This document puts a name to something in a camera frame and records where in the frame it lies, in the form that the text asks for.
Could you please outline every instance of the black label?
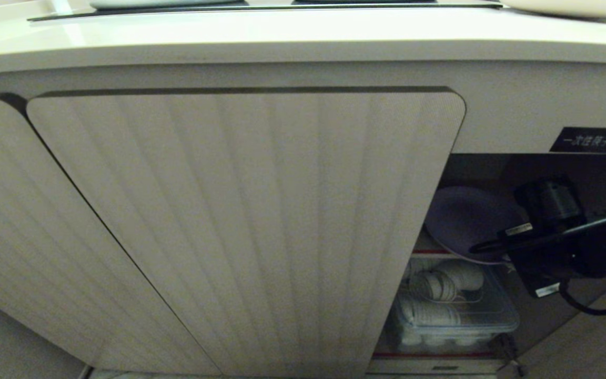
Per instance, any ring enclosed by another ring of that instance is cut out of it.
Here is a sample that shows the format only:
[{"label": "black label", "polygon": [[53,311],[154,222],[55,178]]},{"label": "black label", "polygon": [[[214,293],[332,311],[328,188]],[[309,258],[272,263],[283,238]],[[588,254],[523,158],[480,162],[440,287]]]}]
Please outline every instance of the black label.
[{"label": "black label", "polygon": [[606,153],[606,127],[564,127],[553,153]]}]

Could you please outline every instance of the plastic container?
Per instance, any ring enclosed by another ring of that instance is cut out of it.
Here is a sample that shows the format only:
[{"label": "plastic container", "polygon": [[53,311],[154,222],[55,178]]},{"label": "plastic container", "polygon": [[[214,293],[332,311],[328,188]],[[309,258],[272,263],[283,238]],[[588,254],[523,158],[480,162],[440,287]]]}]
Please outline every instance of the plastic container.
[{"label": "plastic container", "polygon": [[492,269],[479,266],[483,285],[477,291],[458,291],[452,301],[435,302],[409,286],[418,276],[413,267],[425,267],[427,274],[436,264],[412,258],[410,272],[397,294],[386,324],[392,350],[408,354],[469,354],[488,351],[487,342],[499,333],[510,333],[519,316]]}]

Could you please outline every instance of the white countertop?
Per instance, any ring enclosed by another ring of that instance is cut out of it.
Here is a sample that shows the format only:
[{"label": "white countertop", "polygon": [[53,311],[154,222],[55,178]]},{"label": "white countertop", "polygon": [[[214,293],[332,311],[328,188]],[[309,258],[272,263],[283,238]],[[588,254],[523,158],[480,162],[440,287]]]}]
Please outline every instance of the white countertop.
[{"label": "white countertop", "polygon": [[131,64],[606,63],[606,20],[513,9],[297,9],[0,22],[0,72]]}]

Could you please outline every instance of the cabinet door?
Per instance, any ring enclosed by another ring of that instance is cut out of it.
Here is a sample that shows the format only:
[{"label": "cabinet door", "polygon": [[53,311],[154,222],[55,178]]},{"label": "cabinet door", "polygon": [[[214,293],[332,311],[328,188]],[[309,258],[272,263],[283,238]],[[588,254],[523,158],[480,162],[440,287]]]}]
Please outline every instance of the cabinet door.
[{"label": "cabinet door", "polygon": [[219,373],[2,101],[0,309],[90,365]]},{"label": "cabinet door", "polygon": [[368,365],[464,103],[146,94],[28,111],[225,374],[348,377]]}]

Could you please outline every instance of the white bowl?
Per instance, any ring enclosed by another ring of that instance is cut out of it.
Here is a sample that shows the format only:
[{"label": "white bowl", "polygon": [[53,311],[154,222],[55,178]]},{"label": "white bowl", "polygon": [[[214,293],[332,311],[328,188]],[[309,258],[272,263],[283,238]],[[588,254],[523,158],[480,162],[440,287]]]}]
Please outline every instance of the white bowl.
[{"label": "white bowl", "polygon": [[501,0],[524,11],[572,17],[606,17],[606,0]]}]

